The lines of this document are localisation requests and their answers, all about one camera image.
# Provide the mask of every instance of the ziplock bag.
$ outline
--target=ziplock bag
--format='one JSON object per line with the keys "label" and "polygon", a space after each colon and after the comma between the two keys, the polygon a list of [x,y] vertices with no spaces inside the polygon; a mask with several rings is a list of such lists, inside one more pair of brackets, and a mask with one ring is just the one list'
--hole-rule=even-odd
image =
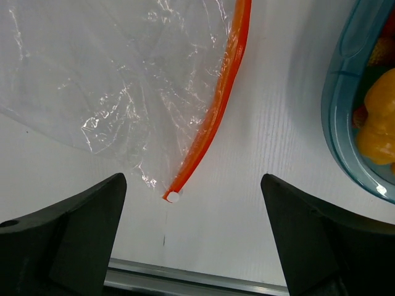
{"label": "ziplock bag", "polygon": [[251,0],[4,0],[0,112],[179,192],[218,129]]}

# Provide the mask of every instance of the food container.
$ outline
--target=food container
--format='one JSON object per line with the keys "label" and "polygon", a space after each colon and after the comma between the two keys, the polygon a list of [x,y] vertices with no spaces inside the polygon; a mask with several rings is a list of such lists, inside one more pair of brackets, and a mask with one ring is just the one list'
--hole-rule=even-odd
{"label": "food container", "polygon": [[326,143],[343,171],[375,196],[395,204],[395,176],[361,156],[354,142],[353,101],[370,54],[395,0],[358,0],[333,53],[322,94]]}

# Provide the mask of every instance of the yellow bell pepper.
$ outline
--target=yellow bell pepper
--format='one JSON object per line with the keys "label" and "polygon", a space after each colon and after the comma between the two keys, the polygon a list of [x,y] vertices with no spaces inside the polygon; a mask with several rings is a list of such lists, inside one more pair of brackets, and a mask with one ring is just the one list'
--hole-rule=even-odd
{"label": "yellow bell pepper", "polygon": [[359,152],[377,165],[395,163],[395,69],[369,89],[365,106],[368,117],[355,139]]}

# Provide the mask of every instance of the orange bag seal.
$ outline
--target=orange bag seal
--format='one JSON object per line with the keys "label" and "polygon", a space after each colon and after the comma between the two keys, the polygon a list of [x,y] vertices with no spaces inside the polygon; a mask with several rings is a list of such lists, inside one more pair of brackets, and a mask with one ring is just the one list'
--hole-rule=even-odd
{"label": "orange bag seal", "polygon": [[235,81],[246,48],[251,2],[252,0],[236,0],[235,16],[232,21],[232,28],[221,68],[221,75],[215,89],[214,101],[207,112],[200,130],[197,132],[197,136],[191,145],[177,177],[163,196],[168,202],[170,202],[167,199],[168,195],[171,192],[179,193],[189,177],[193,174],[209,149],[218,127],[220,126],[233,82]]}

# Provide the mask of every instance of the white table surface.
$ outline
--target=white table surface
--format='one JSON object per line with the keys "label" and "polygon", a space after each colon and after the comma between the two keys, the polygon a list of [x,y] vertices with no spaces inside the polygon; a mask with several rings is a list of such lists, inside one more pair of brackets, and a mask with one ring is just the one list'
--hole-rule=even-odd
{"label": "white table surface", "polygon": [[[249,41],[206,157],[173,205],[128,172],[112,256],[285,285],[260,179],[271,173],[395,224],[395,206],[354,184],[326,146],[320,96],[354,0],[254,0]],[[39,210],[121,170],[0,116],[0,220]]]}

